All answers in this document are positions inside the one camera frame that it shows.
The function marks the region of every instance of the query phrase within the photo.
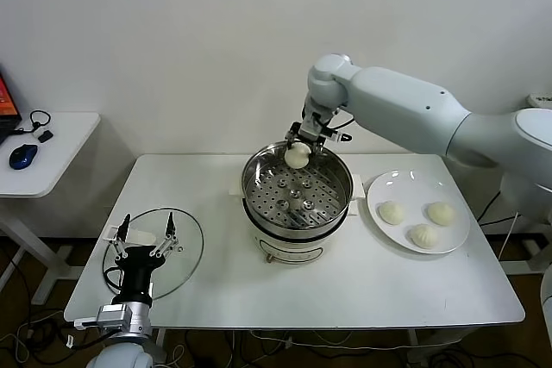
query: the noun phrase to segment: small white table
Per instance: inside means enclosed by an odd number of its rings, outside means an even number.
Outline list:
[[[32,134],[13,135],[0,144],[0,198],[39,198],[48,194],[100,121],[96,113],[52,112],[50,115],[52,120],[47,128],[51,129],[53,138],[44,144]],[[23,119],[25,121],[20,127],[30,129],[28,115],[23,115]],[[36,144],[39,150],[29,167],[16,171],[9,167],[9,155],[23,144]],[[33,296],[32,304],[44,304],[57,280],[77,280],[80,276],[82,266],[69,266],[65,262],[71,252],[70,246],[62,246],[57,253],[52,251],[1,203],[0,225],[20,246],[12,259],[16,264],[27,251],[48,268]],[[14,266],[9,264],[0,277],[0,290],[13,270]]]
[[[429,256],[409,252],[382,234],[358,200],[327,252],[306,265],[266,263],[239,197],[229,196],[248,156],[144,155],[138,158],[104,232],[127,213],[174,207],[197,217],[205,249],[191,279],[157,300],[152,325],[205,329],[380,329],[463,327],[524,319],[524,309],[472,217],[466,243]],[[460,192],[437,156],[343,155],[363,182],[394,169],[434,175]],[[86,264],[65,318],[94,316],[113,295],[102,277],[108,243],[101,238]]]

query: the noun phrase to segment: blue computer mouse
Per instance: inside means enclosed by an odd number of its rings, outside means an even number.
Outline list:
[[[14,170],[27,168],[33,162],[36,153],[38,153],[38,146],[35,144],[23,144],[16,148],[9,156],[9,166]]]

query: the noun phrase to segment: black cable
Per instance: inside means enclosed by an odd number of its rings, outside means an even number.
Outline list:
[[[11,348],[9,346],[0,346],[0,351],[7,352],[8,355],[13,360],[14,364],[17,366],[17,368],[23,368],[23,365],[17,361],[15,346],[12,346]]]
[[[0,250],[2,250],[3,254],[8,258],[9,262],[14,266],[17,273],[19,273],[19,276],[21,276],[21,279],[23,281],[23,284],[25,285],[25,291],[27,293],[27,329],[29,329],[31,325],[31,290],[28,288],[27,278],[25,278],[25,275],[19,268],[16,262],[13,261],[13,259],[10,257],[8,252],[6,252],[6,249],[0,244]]]
[[[228,338],[228,336],[226,335],[228,331],[224,331],[224,340],[226,341],[226,344],[228,345],[228,348],[230,350],[230,357],[232,358],[231,359],[231,367],[234,368],[235,367],[235,334],[234,334],[234,331],[231,331],[232,335],[234,335],[234,343],[232,343],[232,341]]]
[[[525,355],[522,355],[521,353],[502,352],[502,353],[497,353],[495,355],[477,355],[477,354],[474,354],[472,352],[467,351],[462,346],[458,346],[458,348],[462,352],[464,352],[466,355],[469,355],[470,357],[473,357],[473,358],[476,358],[476,359],[495,359],[495,358],[505,358],[505,357],[516,357],[516,358],[520,358],[520,359],[524,360],[525,362],[527,362],[528,364],[534,366],[535,368],[541,368],[541,366],[539,364],[537,364],[532,359],[526,357]]]
[[[90,331],[88,329],[86,329],[85,331],[85,337],[83,338],[83,342],[86,341],[86,338],[88,337],[88,333]],[[34,360],[36,360],[36,362],[38,362],[39,364],[42,364],[42,365],[48,365],[48,366],[52,366],[52,365],[59,365],[65,361],[67,361],[69,358],[72,358],[73,356],[75,356],[77,354],[78,350],[75,350],[73,352],[71,352],[69,355],[66,355],[65,357],[63,357],[62,359],[58,359],[56,361],[45,361],[44,359],[42,358],[39,358],[39,356],[36,354],[36,352],[33,352],[29,349],[29,353],[31,354],[31,356],[34,358]]]
[[[105,281],[106,284],[108,284],[109,286],[111,286],[113,289],[117,289],[117,290],[121,290],[121,286],[114,283],[113,281],[111,281],[110,279],[110,276],[109,274],[113,271],[121,271],[121,269],[117,266],[112,266],[108,269],[106,269],[105,271],[103,271],[103,280]]]
[[[318,355],[319,357],[325,358],[325,359],[336,359],[336,358],[344,358],[344,357],[366,357],[367,355],[370,355],[373,353],[373,350],[369,350],[361,353],[338,353],[336,355],[324,355],[323,353],[320,353],[319,351],[317,351],[315,348],[311,348],[309,346],[305,346],[304,348]]]
[[[46,122],[38,122],[38,121],[35,121],[34,118],[33,118],[33,115],[35,114],[43,114],[47,117],[47,121]],[[35,109],[34,111],[32,111],[29,116],[28,116],[31,120],[31,124],[33,124],[33,130],[37,130],[38,128],[40,127],[45,127],[46,125],[48,125],[50,123],[50,121],[52,120],[52,116],[50,114],[48,114],[46,111],[43,111],[41,109]]]
[[[35,121],[33,117],[35,114],[43,114],[47,117],[47,120],[45,122]],[[31,129],[23,129],[23,128],[14,129],[13,131],[9,132],[9,135],[32,134],[38,128],[45,127],[46,125],[48,125],[52,120],[52,116],[48,114],[46,111],[43,111],[41,109],[36,109],[32,111],[28,117],[31,120]]]
[[[345,128],[347,125],[350,125],[354,122],[354,117],[348,120],[347,122],[344,122],[343,124],[338,125],[337,127],[332,127],[332,129],[341,129]]]
[[[501,222],[503,222],[503,221],[509,221],[509,220],[515,219],[515,218],[516,218],[516,216],[513,215],[513,216],[510,216],[510,217],[506,217],[506,218],[504,218],[504,219],[495,220],[495,221],[490,221],[490,222],[488,222],[488,223],[481,223],[481,224],[480,224],[480,228],[482,228],[483,226],[489,226],[489,225],[491,225],[491,224],[501,223]]]
[[[262,349],[262,352],[267,355],[268,357],[272,357],[273,355],[276,355],[278,352],[282,350],[282,348],[285,346],[284,342],[279,342],[272,351],[267,351],[265,349],[265,342],[262,340],[260,342],[260,348]]]
[[[480,216],[477,218],[477,222],[479,222],[479,220],[483,218],[485,213],[491,208],[492,204],[496,201],[497,198],[499,198],[499,196],[500,196],[500,191],[494,195],[494,197],[491,199],[489,203],[487,203],[487,205],[483,209],[483,213],[481,213]]]
[[[440,352],[432,355],[429,361],[430,368],[441,368],[445,363],[452,365],[454,368],[467,368],[458,357],[450,352]]]
[[[121,329],[111,329],[107,334],[103,334],[99,338],[91,340],[90,342],[88,342],[86,344],[73,345],[70,349],[72,349],[74,351],[82,351],[83,349],[88,349],[91,346],[95,346],[95,345],[99,344],[100,342],[104,342],[108,338],[111,338],[113,335],[118,334],[120,332],[121,332]]]
[[[410,367],[406,362],[403,361],[403,357],[401,356],[400,351],[398,349],[392,351],[392,354],[397,357],[398,363],[400,364],[401,368]]]
[[[190,341],[188,340],[188,335],[190,334],[191,330],[188,329],[186,333],[184,334],[184,344],[186,345],[186,349],[190,353],[191,360],[193,360],[193,364],[198,366],[198,356],[192,351],[190,346]]]
[[[470,368],[475,368],[475,361],[474,359],[472,358],[471,355],[463,352],[462,350],[460,349],[455,349],[455,348],[447,348],[444,350],[444,352],[448,352],[448,353],[451,353],[451,352],[458,352],[460,355],[466,357],[466,359],[469,361],[469,364],[470,364]]]
[[[248,365],[251,365],[251,366],[254,366],[256,368],[262,368],[262,366],[258,365],[257,363],[255,363],[254,361],[249,361],[245,358],[244,356],[244,351],[243,351],[243,348],[246,344],[246,341],[245,339],[247,338],[247,335],[245,332],[241,331],[240,332],[240,345],[237,347],[238,350],[240,351],[240,358],[243,362],[245,362],[246,364]]]

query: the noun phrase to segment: cable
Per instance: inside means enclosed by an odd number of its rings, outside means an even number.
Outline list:
[[[0,250],[2,250],[2,253],[8,258],[9,262],[14,266],[17,273],[19,273],[19,276],[21,276],[21,279],[23,281],[23,284],[25,285],[25,291],[27,293],[27,327],[30,326],[31,323],[31,290],[28,288],[27,278],[25,278],[25,275],[19,268],[16,262],[13,261],[13,259],[10,257],[8,252],[6,252],[6,249],[0,244]]]
[[[504,251],[504,248],[506,247],[506,243],[508,243],[508,239],[510,239],[511,231],[514,229],[514,226],[516,225],[516,220],[518,219],[518,216],[519,216],[519,214],[516,213],[516,215],[514,216],[514,221],[511,223],[510,230],[508,230],[508,234],[506,235],[504,243],[502,244],[502,247],[500,248],[499,260],[502,257],[502,252]]]
[[[90,331],[88,329],[86,329],[85,331],[85,337],[83,338],[83,340],[86,340],[86,337],[88,336],[88,333]],[[34,352],[31,352],[31,355],[33,356],[33,358],[40,364],[42,365],[59,365],[61,364],[62,362],[65,362],[67,361],[69,358],[72,358],[73,356],[75,356],[77,354],[78,351],[73,351],[71,352],[69,355],[66,355],[64,358],[62,359],[58,359],[57,361],[45,361],[41,358],[38,357],[38,355],[36,355],[36,353]]]
[[[462,361],[450,352],[441,352],[430,357],[430,368],[442,368],[444,363],[447,362],[454,368],[467,368]]]
[[[483,218],[485,213],[489,210],[489,208],[492,206],[492,204],[496,201],[497,198],[500,196],[500,191],[491,199],[491,201],[485,206],[483,209],[483,213],[480,214],[480,216],[477,218],[477,222]]]
[[[41,323],[41,322],[44,322],[44,321],[49,321],[52,317],[56,316],[57,314],[63,314],[63,311],[62,310],[58,310],[58,311],[55,311],[53,312],[51,315],[48,315],[44,318],[40,318],[36,321],[32,321],[31,322],[31,325],[34,325],[34,324],[37,324],[37,323]],[[17,345],[16,345],[16,355],[18,356],[19,355],[19,344],[22,344],[23,348],[25,349],[25,351],[27,352],[27,357],[24,359],[24,360],[20,360],[19,362],[21,362],[22,364],[25,364],[27,361],[28,361],[28,357],[30,356],[30,350],[28,349],[28,345],[41,345],[41,344],[38,344],[38,343],[35,343],[35,344],[31,344],[31,343],[23,343],[20,338],[21,338],[21,330],[23,327],[27,326],[26,324],[22,324],[18,329],[17,329],[17,332],[16,332],[16,338],[17,338]]]
[[[446,358],[443,360],[443,361],[447,361],[447,362],[450,362],[450,360],[454,360],[456,362],[456,364],[460,367],[465,367],[465,365],[462,363],[461,359],[457,356],[455,356],[453,354],[453,352],[457,352],[459,353],[461,356],[467,358],[467,360],[469,361],[469,368],[475,368],[475,361],[474,359],[470,356],[470,355],[467,355],[465,352],[459,350],[459,349],[454,349],[454,348],[447,348],[445,350],[443,350],[441,353],[438,353],[436,355],[434,355],[435,357],[439,356],[439,355],[444,355],[446,356]]]
[[[121,329],[111,329],[107,334],[104,334],[104,335],[100,336],[99,338],[91,340],[90,342],[88,342],[86,344],[69,346],[69,349],[72,349],[74,351],[82,351],[83,349],[87,349],[87,348],[90,348],[91,346],[95,346],[95,345],[99,344],[100,342],[104,342],[108,338],[111,338],[113,335],[119,334],[121,331],[122,331]]]
[[[282,340],[285,339],[285,337],[287,336],[288,332],[289,332],[289,331],[285,331],[285,332],[284,332],[284,335],[283,335],[282,338],[281,338]],[[284,346],[285,346],[285,344],[283,344],[283,343],[280,342],[279,344],[277,344],[277,345],[274,347],[274,349],[273,349],[272,351],[267,351],[267,350],[265,349],[265,343],[264,343],[263,341],[260,342],[260,348],[262,349],[262,352],[264,352],[265,355],[267,355],[268,357],[271,357],[271,356],[277,354],[278,352],[280,352]]]
[[[119,271],[119,284],[115,284],[110,279],[110,273],[113,272],[113,271]],[[109,269],[106,269],[105,271],[103,271],[103,280],[105,281],[106,284],[111,286],[113,289],[121,290],[121,282],[120,282],[121,281],[121,275],[122,275],[122,270],[121,270],[120,267],[111,266]]]
[[[232,331],[232,346],[230,347],[230,358],[224,368],[229,368],[232,361],[234,361],[234,350],[235,350],[235,332]]]
[[[488,222],[488,223],[482,223],[482,224],[480,224],[480,228],[482,228],[483,226],[489,226],[489,225],[491,225],[491,224],[502,223],[503,221],[509,221],[509,220],[511,220],[511,219],[513,219],[513,218],[515,218],[515,217],[516,217],[516,216],[512,215],[512,216],[510,216],[510,217],[506,217],[506,218],[504,218],[504,219],[500,219],[500,220],[497,220],[497,221],[490,221],[490,222]]]
[[[348,120],[347,122],[344,122],[343,124],[338,125],[337,127],[332,127],[331,129],[341,129],[345,128],[347,125],[350,125],[354,122],[354,117]]]
[[[5,351],[8,353],[8,355],[12,358],[12,360],[14,361],[14,364],[16,364],[17,368],[23,368],[23,365],[21,363],[19,363],[16,359],[16,357],[14,356],[13,354],[13,349],[10,348],[9,346],[0,346],[0,351]]]
[[[185,347],[186,349],[188,350],[188,352],[190,353],[190,356],[191,356],[191,360],[193,361],[194,365],[198,365],[198,356],[196,354],[193,353],[193,351],[191,350],[191,347],[190,347],[190,341],[188,340],[188,335],[190,334],[191,330],[188,329],[186,331],[186,333],[184,334],[184,343],[185,343]]]
[[[336,359],[336,358],[345,358],[345,357],[366,357],[367,355],[371,355],[373,353],[373,350],[369,350],[367,352],[361,352],[361,353],[338,353],[337,355],[324,355],[323,353],[320,353],[319,351],[306,347],[307,351],[311,351],[312,353],[316,354],[317,356],[324,358],[324,359]]]
[[[312,346],[312,347],[315,347],[315,348],[345,349],[345,350],[349,350],[349,351],[357,351],[357,350],[361,350],[361,349],[370,349],[372,351],[395,351],[397,349],[403,349],[403,348],[411,349],[411,348],[428,348],[428,347],[433,347],[433,346],[448,346],[448,345],[457,344],[458,342],[461,341],[461,340],[454,340],[454,341],[450,341],[450,342],[443,342],[441,344],[428,344],[428,345],[399,345],[399,346],[391,346],[391,347],[387,347],[387,348],[377,347],[377,346],[355,346],[355,347],[351,347],[351,346],[337,346],[337,345],[312,345],[312,344],[304,344],[304,343],[301,343],[301,342],[293,342],[293,341],[288,342],[286,340],[279,340],[279,339],[276,339],[276,338],[268,338],[268,337],[259,336],[259,335],[255,334],[255,332],[253,332],[253,331],[249,331],[249,333],[252,336],[254,336],[255,338],[257,338],[258,340],[276,340],[278,342],[291,343],[291,344],[296,345],[296,346]]]
[[[505,358],[505,357],[516,357],[516,358],[520,358],[520,359],[524,360],[525,362],[527,362],[528,364],[534,366],[535,368],[541,368],[541,366],[539,364],[537,364],[532,359],[526,357],[525,355],[522,355],[521,353],[502,352],[502,353],[497,353],[495,355],[477,355],[477,354],[474,354],[472,352],[467,351],[462,346],[458,346],[458,348],[459,348],[459,352],[464,352],[466,355],[468,355],[470,357],[473,357],[473,358],[476,358],[476,359],[495,359],[495,358]]]
[[[37,321],[31,321],[31,325],[34,324],[34,323],[37,323],[37,322],[41,322],[41,321],[45,321],[47,319],[50,319],[51,317],[57,315],[58,313],[63,313],[63,309],[58,309],[58,308],[44,308],[44,309],[40,309],[40,310],[37,310],[35,311],[32,315],[37,315],[37,314],[41,314],[42,312],[52,312],[54,311],[53,314],[51,315],[48,315],[46,316],[45,318],[41,318]],[[17,355],[17,358],[16,358],[16,361],[18,364],[24,364],[25,362],[28,361],[28,358],[29,358],[29,352],[28,352],[28,349],[27,349],[27,345],[25,343],[23,343],[21,340],[19,340],[19,338],[21,338],[21,330],[27,326],[27,323],[26,322],[23,322],[19,328],[17,329],[16,331],[16,334],[13,335],[13,334],[7,334],[7,335],[4,335],[4,337],[0,338],[0,342],[6,340],[7,338],[13,338],[14,339],[14,345],[13,345],[13,351],[14,351],[14,354]],[[27,353],[27,356],[24,358],[24,359],[19,359],[19,347],[22,347],[25,352]]]
[[[262,368],[260,365],[258,365],[256,362],[254,362],[254,360],[247,360],[244,356],[244,352],[243,352],[243,348],[244,348],[244,345],[246,343],[246,338],[247,338],[247,335],[241,331],[241,335],[240,335],[240,345],[237,347],[239,352],[240,352],[240,358],[243,362],[245,362],[247,365],[251,365],[251,366],[254,366],[256,368]]]
[[[179,350],[180,348],[182,348],[182,353],[177,357],[176,356],[176,352],[177,350]],[[184,357],[185,355],[185,352],[186,352],[186,348],[184,347],[184,345],[182,344],[178,344],[176,345],[173,349],[172,349],[172,361],[171,362],[167,362],[165,364],[155,364],[154,367],[155,368],[180,368],[180,365],[178,364],[178,362],[182,359],[182,357]]]
[[[264,358],[267,358],[267,357],[269,357],[269,356],[270,356],[270,355],[266,355],[266,354],[265,354],[265,355],[261,355],[260,357],[255,358],[255,359],[254,359],[253,361],[251,361],[251,362],[252,362],[252,363],[255,363],[255,362],[258,362],[258,361],[260,361],[260,360],[262,360],[262,359],[264,359]],[[250,366],[250,364],[244,364],[244,365],[242,365],[240,368],[246,368],[246,367],[248,367],[248,366]]]
[[[36,114],[45,115],[47,117],[47,120],[45,122],[36,121],[34,119],[34,115],[36,115]],[[9,131],[8,135],[32,134],[38,128],[45,127],[46,125],[48,125],[50,123],[50,121],[52,120],[52,116],[50,114],[48,114],[46,111],[43,111],[42,109],[36,109],[36,110],[32,111],[28,115],[28,117],[31,120],[31,129],[23,129],[23,128],[14,129],[12,131]]]
[[[347,342],[351,336],[353,336],[353,331],[349,332],[348,335],[343,339],[343,340],[340,340],[338,342],[332,342],[330,340],[326,340],[321,334],[319,334],[317,331],[312,331],[314,332],[314,335],[316,335],[318,338],[320,338],[320,340],[323,340],[324,342],[326,342],[327,344],[329,345],[343,345],[345,342]]]

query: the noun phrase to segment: steamed bun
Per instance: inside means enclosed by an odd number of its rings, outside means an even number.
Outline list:
[[[285,150],[284,161],[289,167],[298,170],[309,164],[310,155],[311,149],[309,146],[303,142],[294,142],[291,148]]]
[[[392,226],[397,226],[405,219],[403,207],[396,202],[385,202],[378,207],[378,214],[381,219]]]
[[[431,249],[439,241],[439,234],[432,226],[418,224],[408,232],[412,241],[422,249]]]
[[[439,226],[450,226],[456,218],[455,210],[444,202],[430,204],[427,212],[430,220]]]

